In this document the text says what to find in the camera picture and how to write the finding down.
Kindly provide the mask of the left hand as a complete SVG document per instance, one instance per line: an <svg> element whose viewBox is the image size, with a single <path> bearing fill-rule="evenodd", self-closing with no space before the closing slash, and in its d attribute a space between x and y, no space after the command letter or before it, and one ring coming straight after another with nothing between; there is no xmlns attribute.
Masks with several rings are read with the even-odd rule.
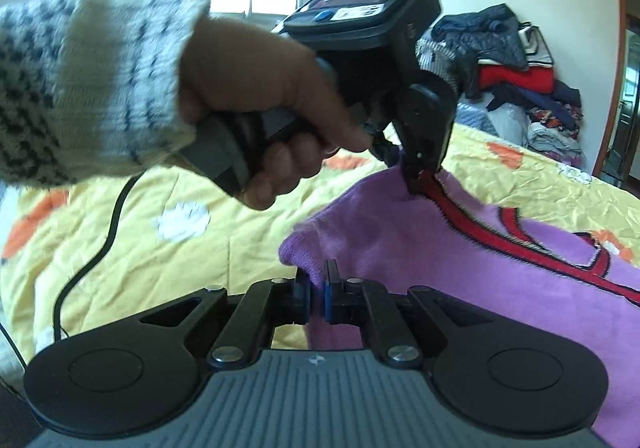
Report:
<svg viewBox="0 0 640 448"><path fill-rule="evenodd" d="M342 98L306 46L257 26L204 16L180 60L180 116L201 123L215 113L293 111L311 129L259 153L259 171L235 197L265 210L304 178L317 175L339 148L360 152L369 135L349 115Z"/></svg>

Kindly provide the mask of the knitted sleeve forearm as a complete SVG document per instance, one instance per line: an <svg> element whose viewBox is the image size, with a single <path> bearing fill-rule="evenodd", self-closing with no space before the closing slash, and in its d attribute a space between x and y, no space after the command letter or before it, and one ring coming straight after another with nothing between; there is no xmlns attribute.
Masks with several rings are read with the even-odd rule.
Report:
<svg viewBox="0 0 640 448"><path fill-rule="evenodd" d="M1 179L132 176L191 145L179 64L209 0L29 0L1 8Z"/></svg>

